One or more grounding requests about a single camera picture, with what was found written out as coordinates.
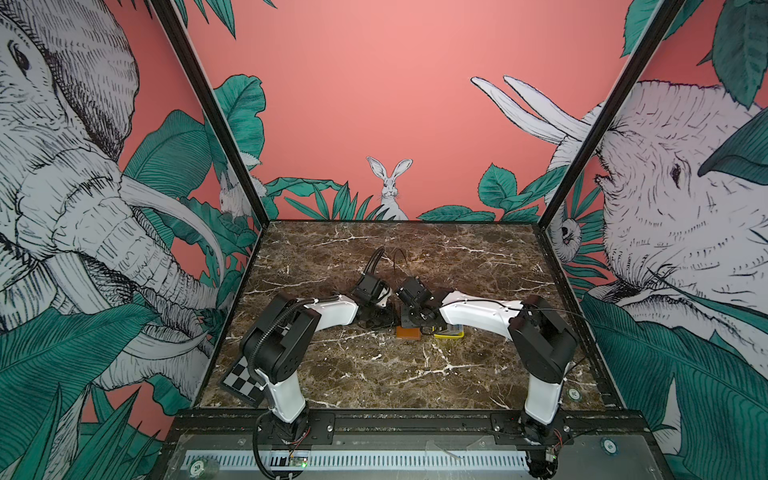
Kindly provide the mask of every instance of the brown marble surface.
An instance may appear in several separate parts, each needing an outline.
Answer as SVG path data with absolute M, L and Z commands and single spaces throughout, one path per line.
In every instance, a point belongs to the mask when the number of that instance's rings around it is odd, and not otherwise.
M 218 382 L 239 357 L 243 334 L 278 291 L 298 297 L 349 291 L 380 246 L 387 256 L 377 273 L 390 285 L 410 274 L 432 289 L 450 286 L 504 300 L 536 293 L 564 308 L 528 226 L 273 222 L 199 407 L 246 406 Z M 398 253 L 393 272 L 396 248 L 409 262 L 406 266 Z M 574 358 L 582 356 L 579 349 Z M 484 330 L 465 327 L 463 339 L 408 341 L 396 338 L 394 328 L 371 332 L 351 325 L 315 334 L 299 381 L 315 408 L 522 409 L 528 373 L 511 342 Z M 604 409 L 589 362 L 568 375 L 564 391 L 570 388 L 582 398 L 574 402 L 564 394 L 564 408 Z

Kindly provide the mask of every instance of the checkerboard calibration pattern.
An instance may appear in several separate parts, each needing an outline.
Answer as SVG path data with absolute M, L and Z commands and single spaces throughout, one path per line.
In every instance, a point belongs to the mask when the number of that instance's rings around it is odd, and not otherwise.
M 248 361 L 244 356 L 240 357 L 229 372 L 221 380 L 221 386 L 237 398 L 258 407 L 264 398 L 257 387 L 256 380 L 248 374 Z

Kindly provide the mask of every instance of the red wire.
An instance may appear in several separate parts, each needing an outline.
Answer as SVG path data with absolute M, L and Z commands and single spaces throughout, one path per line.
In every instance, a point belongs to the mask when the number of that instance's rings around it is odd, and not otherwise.
M 296 442 L 296 446 L 293 447 L 293 450 L 290 451 L 290 455 L 288 455 L 288 458 L 293 458 L 293 453 L 296 451 L 296 449 L 299 448 L 299 445 L 301 445 L 301 442 L 304 441 L 304 439 L 310 434 L 311 427 L 307 427 L 306 432 L 304 432 L 304 435 Z
M 560 435 L 560 432 L 557 429 L 554 430 L 554 434 L 558 436 L 558 440 L 560 441 L 560 448 L 562 449 L 563 448 L 563 437 Z

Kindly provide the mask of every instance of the orange block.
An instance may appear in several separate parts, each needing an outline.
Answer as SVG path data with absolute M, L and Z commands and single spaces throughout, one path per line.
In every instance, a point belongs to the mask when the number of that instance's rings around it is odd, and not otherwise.
M 406 340 L 420 340 L 422 338 L 421 329 L 404 329 L 401 326 L 397 327 L 397 338 Z

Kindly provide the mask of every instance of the elephant eye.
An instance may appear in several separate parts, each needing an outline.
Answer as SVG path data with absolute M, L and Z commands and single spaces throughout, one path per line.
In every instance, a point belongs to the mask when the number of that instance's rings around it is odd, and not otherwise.
M 13 55 L 13 60 L 16 62 L 16 65 L 22 70 L 22 73 L 26 75 L 29 70 L 29 59 L 27 58 L 27 55 L 24 55 L 24 53 L 19 50 L 18 44 L 13 41 L 8 43 L 8 51 Z
M 677 188 L 680 188 L 680 165 L 679 164 L 675 164 L 674 167 L 672 167 L 670 176 L 672 176 L 672 180 L 674 181 L 674 184 L 677 186 Z

